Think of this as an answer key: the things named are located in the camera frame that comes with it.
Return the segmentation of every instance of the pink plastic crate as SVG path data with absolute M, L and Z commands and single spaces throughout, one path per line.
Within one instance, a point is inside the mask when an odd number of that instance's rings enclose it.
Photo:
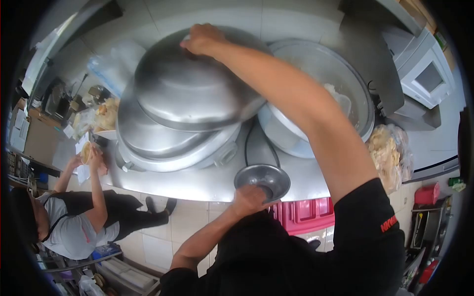
M 273 206 L 273 216 L 290 235 L 334 225 L 334 207 L 330 197 L 279 203 Z
M 415 204 L 434 205 L 439 197 L 439 183 L 418 188 L 415 192 Z

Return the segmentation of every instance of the hand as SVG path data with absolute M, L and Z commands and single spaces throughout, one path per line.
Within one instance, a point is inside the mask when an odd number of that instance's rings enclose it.
M 97 171 L 101 164 L 103 164 L 102 153 L 93 145 L 91 145 L 91 151 L 89 156 L 89 169 L 91 171 Z
M 273 204 L 264 204 L 266 199 L 264 191 L 256 185 L 245 185 L 236 190 L 234 203 L 230 205 L 237 216 L 243 218 L 245 216 L 260 212 Z
M 78 166 L 82 165 L 81 160 L 81 153 L 79 152 L 77 155 L 71 157 L 71 159 L 67 163 L 67 167 L 71 170 L 74 170 Z
M 210 55 L 214 45 L 227 43 L 224 33 L 211 24 L 193 25 L 189 29 L 189 40 L 181 41 L 180 46 L 193 54 Z

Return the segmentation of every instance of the large steel pot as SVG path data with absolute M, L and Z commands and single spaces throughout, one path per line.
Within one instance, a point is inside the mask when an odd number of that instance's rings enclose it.
M 229 41 L 271 54 L 257 37 L 219 27 Z M 152 46 L 135 71 L 135 93 L 144 112 L 166 127 L 204 132 L 243 122 L 265 99 L 222 63 L 196 56 L 179 43 L 189 30 L 173 33 Z
M 311 41 L 285 40 L 270 45 L 275 57 L 309 74 L 319 83 L 330 83 L 351 101 L 348 119 L 365 142 L 374 128 L 375 112 L 367 86 L 359 73 L 340 55 Z M 284 152 L 314 158 L 308 137 L 280 110 L 267 103 L 258 119 L 270 141 Z
M 224 165 L 236 154 L 240 123 L 216 132 L 176 131 L 149 118 L 133 89 L 131 81 L 123 92 L 116 121 L 118 149 L 127 162 L 167 172 Z

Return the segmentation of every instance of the food bowl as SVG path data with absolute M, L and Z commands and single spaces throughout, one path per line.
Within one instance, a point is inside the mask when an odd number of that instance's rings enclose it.
M 266 194 L 265 203 L 277 201 L 290 190 L 290 177 L 280 168 L 269 164 L 254 164 L 241 169 L 234 178 L 236 189 L 257 185 Z
M 87 141 L 86 143 L 84 143 L 84 146 L 82 146 L 81 161 L 83 164 L 89 163 L 89 160 L 91 159 L 91 148 L 92 143 L 90 141 Z

